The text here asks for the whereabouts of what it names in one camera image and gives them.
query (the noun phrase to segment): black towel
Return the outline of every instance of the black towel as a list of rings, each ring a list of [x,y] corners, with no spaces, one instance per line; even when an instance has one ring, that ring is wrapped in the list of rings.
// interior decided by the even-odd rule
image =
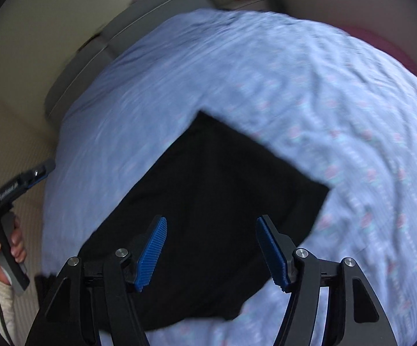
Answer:
[[[86,261],[113,253],[162,214],[168,221],[166,243],[150,285],[133,294],[143,328],[189,317],[233,319],[270,278],[255,237],[256,219],[268,214],[299,245],[327,192],[260,144],[200,112],[79,256]],[[107,329],[105,320],[99,316]]]

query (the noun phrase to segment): mattress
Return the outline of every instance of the mattress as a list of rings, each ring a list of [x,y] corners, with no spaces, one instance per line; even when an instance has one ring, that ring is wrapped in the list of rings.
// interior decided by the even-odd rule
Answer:
[[[61,126],[46,183],[43,273],[78,253],[199,110],[331,189],[302,247],[321,259],[355,258],[398,344],[412,345],[417,77],[339,29],[284,14],[175,16],[103,70]],[[326,298],[321,290],[313,345]],[[272,345],[287,303],[268,281],[233,321],[187,319],[148,338],[153,346]]]

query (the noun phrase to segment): metal screw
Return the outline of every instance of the metal screw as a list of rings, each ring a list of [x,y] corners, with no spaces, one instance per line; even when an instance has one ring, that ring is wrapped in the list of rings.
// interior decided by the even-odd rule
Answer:
[[[347,257],[344,260],[344,263],[348,266],[348,267],[353,267],[355,265],[355,260],[351,257]]]
[[[307,252],[305,249],[297,249],[295,254],[297,254],[297,256],[305,258],[309,255],[309,252]]]
[[[127,256],[127,254],[128,254],[128,250],[127,249],[118,249],[116,251],[116,256],[117,257],[124,257],[124,256]]]
[[[78,263],[79,263],[79,258],[77,257],[77,256],[73,256],[73,257],[71,257],[68,261],[67,261],[67,263],[68,263],[68,265],[70,265],[71,267],[75,267]]]

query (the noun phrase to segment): human hand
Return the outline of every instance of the human hand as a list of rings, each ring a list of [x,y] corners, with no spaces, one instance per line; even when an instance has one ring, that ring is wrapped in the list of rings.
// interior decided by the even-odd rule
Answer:
[[[14,218],[15,222],[15,230],[13,230],[13,233],[11,235],[11,253],[13,257],[15,258],[17,263],[22,263],[26,259],[27,251],[24,247],[24,239],[22,237],[22,230],[20,228],[21,222],[17,216]],[[4,271],[2,270],[2,267],[0,267],[0,282],[9,285],[10,282],[8,278],[5,276]]]

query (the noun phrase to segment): bed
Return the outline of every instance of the bed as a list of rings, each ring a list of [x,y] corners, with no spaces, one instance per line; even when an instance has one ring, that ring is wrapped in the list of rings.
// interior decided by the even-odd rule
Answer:
[[[327,260],[354,257],[398,344],[413,345],[417,77],[323,23],[179,2],[132,5],[78,52],[48,94],[46,113],[60,135],[46,183],[43,273],[56,274],[78,253],[203,110],[331,189],[302,247]],[[268,281],[233,321],[187,319],[148,338],[153,346],[272,345],[287,302]],[[111,340],[103,334],[102,342]]]

